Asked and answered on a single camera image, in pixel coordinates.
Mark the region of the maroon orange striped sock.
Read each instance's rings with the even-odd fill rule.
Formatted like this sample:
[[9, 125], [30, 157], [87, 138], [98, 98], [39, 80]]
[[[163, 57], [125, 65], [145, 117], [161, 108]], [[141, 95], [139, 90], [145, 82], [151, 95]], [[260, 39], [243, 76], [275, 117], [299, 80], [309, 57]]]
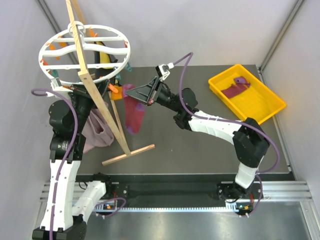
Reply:
[[143, 123], [145, 116], [145, 106], [127, 95], [127, 91], [135, 88], [133, 84], [125, 84], [123, 86], [114, 86], [111, 92], [111, 100], [124, 100], [125, 127], [130, 134], [137, 134]]

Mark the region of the pink sock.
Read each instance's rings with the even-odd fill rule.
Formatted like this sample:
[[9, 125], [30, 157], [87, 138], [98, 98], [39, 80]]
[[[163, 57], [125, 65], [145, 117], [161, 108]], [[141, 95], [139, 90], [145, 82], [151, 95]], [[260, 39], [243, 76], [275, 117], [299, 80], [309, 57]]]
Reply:
[[82, 135], [85, 136], [84, 153], [93, 148], [110, 146], [115, 139], [113, 132], [98, 109], [90, 111]]

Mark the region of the white round clip hanger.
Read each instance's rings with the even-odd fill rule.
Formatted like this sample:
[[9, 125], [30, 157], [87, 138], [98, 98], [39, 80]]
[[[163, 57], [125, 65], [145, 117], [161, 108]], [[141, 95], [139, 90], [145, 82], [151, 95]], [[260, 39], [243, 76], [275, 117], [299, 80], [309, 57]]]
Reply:
[[[99, 24], [75, 22], [78, 37], [74, 36], [71, 25], [51, 38], [40, 48], [38, 63], [42, 72], [50, 80], [55, 78], [54, 71], [93, 71], [98, 68], [113, 68], [113, 72], [94, 83], [110, 80], [118, 75], [131, 57], [131, 45], [128, 38], [119, 30]], [[117, 63], [95, 63], [95, 52], [114, 55]]]

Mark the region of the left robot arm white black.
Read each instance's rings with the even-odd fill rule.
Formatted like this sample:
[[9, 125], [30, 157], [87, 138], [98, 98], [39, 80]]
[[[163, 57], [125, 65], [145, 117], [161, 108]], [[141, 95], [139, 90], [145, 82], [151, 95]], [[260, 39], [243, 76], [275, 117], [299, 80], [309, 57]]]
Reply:
[[33, 230], [33, 240], [83, 240], [88, 220], [101, 198], [114, 191], [105, 177], [93, 177], [83, 194], [74, 202], [78, 169], [83, 159], [86, 138], [82, 134], [94, 108], [85, 89], [76, 86], [63, 96], [52, 89], [34, 88], [37, 97], [54, 95], [59, 99], [48, 109], [53, 136], [50, 142], [50, 185], [46, 209], [40, 226]]

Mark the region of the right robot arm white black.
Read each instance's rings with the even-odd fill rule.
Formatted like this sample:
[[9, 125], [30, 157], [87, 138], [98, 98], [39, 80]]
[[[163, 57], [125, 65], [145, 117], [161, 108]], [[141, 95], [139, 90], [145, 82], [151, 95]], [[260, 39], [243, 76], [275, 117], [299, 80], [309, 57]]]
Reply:
[[125, 94], [141, 104], [151, 106], [158, 103], [174, 111], [176, 114], [173, 119], [183, 130], [208, 134], [232, 144], [239, 167], [232, 185], [221, 191], [222, 197], [237, 200], [251, 193], [255, 175], [270, 147], [263, 130], [254, 119], [229, 122], [206, 114], [197, 109], [198, 101], [190, 88], [173, 94], [159, 77], [154, 77], [146, 85], [130, 87]]

